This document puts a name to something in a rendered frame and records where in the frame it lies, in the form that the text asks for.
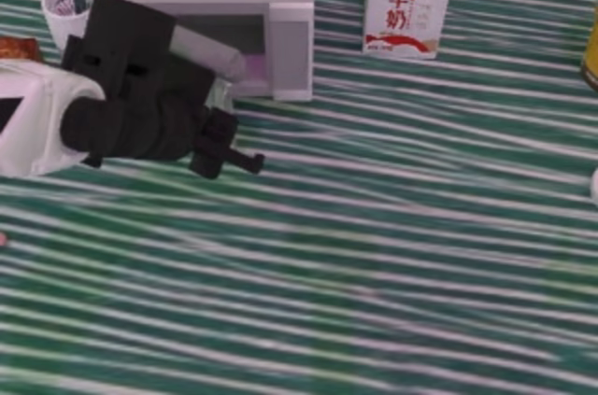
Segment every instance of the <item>cup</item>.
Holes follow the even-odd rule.
[[[80,14],[75,13],[73,0],[41,0],[41,8],[50,28],[50,33],[56,48],[64,52],[66,42],[70,35],[83,37],[87,20],[90,16],[90,7],[93,0],[87,0],[88,6]]]

